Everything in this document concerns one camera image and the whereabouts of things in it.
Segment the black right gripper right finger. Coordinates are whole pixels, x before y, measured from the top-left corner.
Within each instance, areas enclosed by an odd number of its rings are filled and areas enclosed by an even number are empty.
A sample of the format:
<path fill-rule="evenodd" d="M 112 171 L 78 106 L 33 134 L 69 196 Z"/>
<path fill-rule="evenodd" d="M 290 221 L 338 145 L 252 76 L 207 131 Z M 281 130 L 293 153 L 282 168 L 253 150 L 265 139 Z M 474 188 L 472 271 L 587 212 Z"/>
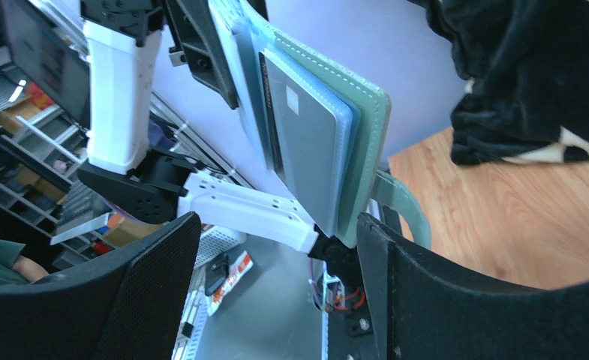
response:
<path fill-rule="evenodd" d="M 589 281 L 536 289 L 465 268 L 362 213 L 376 359 L 589 359 Z"/>

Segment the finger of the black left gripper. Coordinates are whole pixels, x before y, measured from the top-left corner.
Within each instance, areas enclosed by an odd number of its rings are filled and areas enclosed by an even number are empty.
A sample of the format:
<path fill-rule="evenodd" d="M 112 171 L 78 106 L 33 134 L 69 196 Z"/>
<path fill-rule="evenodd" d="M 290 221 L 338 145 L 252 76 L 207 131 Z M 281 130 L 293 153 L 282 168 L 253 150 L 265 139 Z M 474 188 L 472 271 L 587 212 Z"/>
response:
<path fill-rule="evenodd" d="M 236 87 L 209 3 L 165 1 L 164 15 L 174 43 L 169 48 L 173 65 L 187 65 L 196 81 L 219 93 L 232 110 L 238 108 Z"/>

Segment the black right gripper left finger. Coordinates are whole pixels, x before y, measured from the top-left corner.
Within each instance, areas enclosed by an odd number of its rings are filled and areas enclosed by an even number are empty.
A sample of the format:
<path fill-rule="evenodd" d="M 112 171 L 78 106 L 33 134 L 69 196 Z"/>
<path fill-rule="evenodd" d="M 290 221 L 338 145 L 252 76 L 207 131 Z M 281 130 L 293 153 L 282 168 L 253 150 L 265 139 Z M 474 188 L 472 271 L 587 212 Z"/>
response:
<path fill-rule="evenodd" d="M 0 359 L 170 359 L 200 235 L 188 212 L 43 280 L 0 286 Z"/>

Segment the grey chip credit card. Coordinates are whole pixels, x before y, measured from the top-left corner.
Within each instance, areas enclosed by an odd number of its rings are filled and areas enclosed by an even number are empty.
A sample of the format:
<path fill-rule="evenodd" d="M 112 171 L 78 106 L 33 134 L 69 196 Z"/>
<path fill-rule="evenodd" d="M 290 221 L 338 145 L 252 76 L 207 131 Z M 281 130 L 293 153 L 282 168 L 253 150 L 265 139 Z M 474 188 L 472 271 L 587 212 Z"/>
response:
<path fill-rule="evenodd" d="M 328 237 L 336 234 L 352 109 L 288 55 L 258 52 L 278 177 Z"/>

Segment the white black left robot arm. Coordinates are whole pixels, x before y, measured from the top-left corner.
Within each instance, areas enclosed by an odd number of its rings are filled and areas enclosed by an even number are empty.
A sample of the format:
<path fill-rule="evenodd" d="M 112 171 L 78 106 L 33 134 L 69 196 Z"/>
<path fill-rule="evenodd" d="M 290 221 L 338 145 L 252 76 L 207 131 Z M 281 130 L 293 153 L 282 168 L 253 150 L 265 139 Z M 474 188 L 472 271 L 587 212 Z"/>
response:
<path fill-rule="evenodd" d="M 338 185 L 319 202 L 304 193 L 280 198 L 208 175 L 149 140 L 152 78 L 168 28 L 194 78 L 218 92 L 264 155 L 287 173 L 293 162 L 272 144 L 284 138 L 272 126 L 269 75 L 246 79 L 234 30 L 209 1 L 82 1 L 89 49 L 88 158 L 82 183 L 118 209 L 148 224 L 164 224 L 193 212 L 207 224 L 270 239 L 328 263 L 350 260 L 356 251 L 338 238 Z"/>

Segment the person's hand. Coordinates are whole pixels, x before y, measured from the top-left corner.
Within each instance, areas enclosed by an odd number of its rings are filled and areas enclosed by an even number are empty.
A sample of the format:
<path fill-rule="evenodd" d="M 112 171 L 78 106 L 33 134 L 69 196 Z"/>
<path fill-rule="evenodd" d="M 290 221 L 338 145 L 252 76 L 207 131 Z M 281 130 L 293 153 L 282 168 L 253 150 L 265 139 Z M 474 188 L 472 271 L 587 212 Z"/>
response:
<path fill-rule="evenodd" d="M 43 266 L 25 256 L 18 256 L 12 269 L 30 283 L 39 281 L 49 275 L 49 272 Z"/>

